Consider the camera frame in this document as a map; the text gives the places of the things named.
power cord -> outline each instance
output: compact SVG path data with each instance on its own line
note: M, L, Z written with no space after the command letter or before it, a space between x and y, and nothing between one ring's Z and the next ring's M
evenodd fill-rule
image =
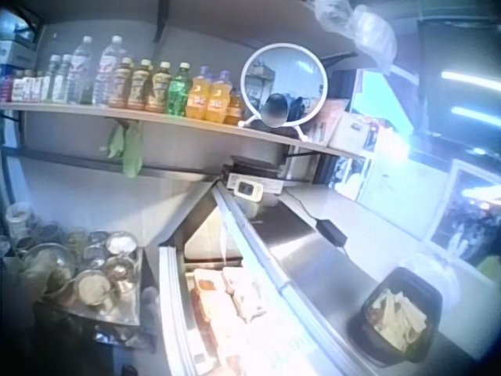
M341 250L342 253L344 253L344 255L348 258L348 260L350 260L351 262L353 262L353 260L351 260L351 257L350 255L348 254L348 251L346 251L346 248L344 247L344 244L346 243L346 240L347 240L347 237L331 222L331 221L328 221L328 220L325 220L325 219L318 219L316 217L314 217L309 211L308 209L305 207L305 205L302 203L301 200L299 200L296 196L294 196L291 192L289 192L289 190L287 190L287 188L283 188L283 190L289 195L291 196L300 206L301 208L305 211L306 215L308 217L310 217L311 219L313 219L314 221L316 221L316 229L334 246L336 247L337 249ZM327 234L326 233L326 227L330 227L330 234ZM336 237L336 241L334 241L334 239L332 238L333 233L335 233L337 235ZM339 237L342 237L344 240L341 240L342 244L338 244L336 245L336 242L339 243Z

green soda bottle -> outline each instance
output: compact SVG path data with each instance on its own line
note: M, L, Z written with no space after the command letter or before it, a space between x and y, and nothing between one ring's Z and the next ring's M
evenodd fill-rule
M179 65L179 72L172 78L169 85L167 106L165 108L167 114L185 116L186 102L191 84L189 64L181 63Z

refrigerated display case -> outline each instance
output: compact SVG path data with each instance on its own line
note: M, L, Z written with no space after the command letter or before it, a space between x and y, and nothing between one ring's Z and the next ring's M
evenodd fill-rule
M343 374L298 318L294 302L283 297L288 278L251 225L258 206L216 183L160 245L160 310L171 374L210 374L221 367L248 375ZM229 266L250 272L265 307L239 331L241 347L230 351L237 359L232 364L216 349L193 280L194 270Z

round mirror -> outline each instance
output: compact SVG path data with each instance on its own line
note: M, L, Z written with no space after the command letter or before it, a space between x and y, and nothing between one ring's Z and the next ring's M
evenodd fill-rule
M277 43L259 49L249 58L240 87L253 116L239 126L258 118L272 128L297 127L322 108L327 97L327 75L312 52L299 45Z

metal shelf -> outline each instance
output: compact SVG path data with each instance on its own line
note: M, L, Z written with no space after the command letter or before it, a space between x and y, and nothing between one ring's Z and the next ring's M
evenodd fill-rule
M175 125L188 128L197 128L204 131L220 132L230 135L249 137L252 139L262 139L272 143L281 143L283 145L299 146L320 153L339 155L342 157L354 158L354 154L342 150L330 149L315 143L305 143L298 139L291 139L284 136L274 135L272 133L261 132L249 128L238 128L234 125L212 123L210 121L201 121L188 119L187 117L176 117L166 114L155 114L146 111L122 110L117 108L94 107L82 105L66 104L45 104L45 103L3 103L0 110L18 110L34 112L50 112L56 114L76 114L102 116L106 118L120 118L137 121L150 121L162 125Z

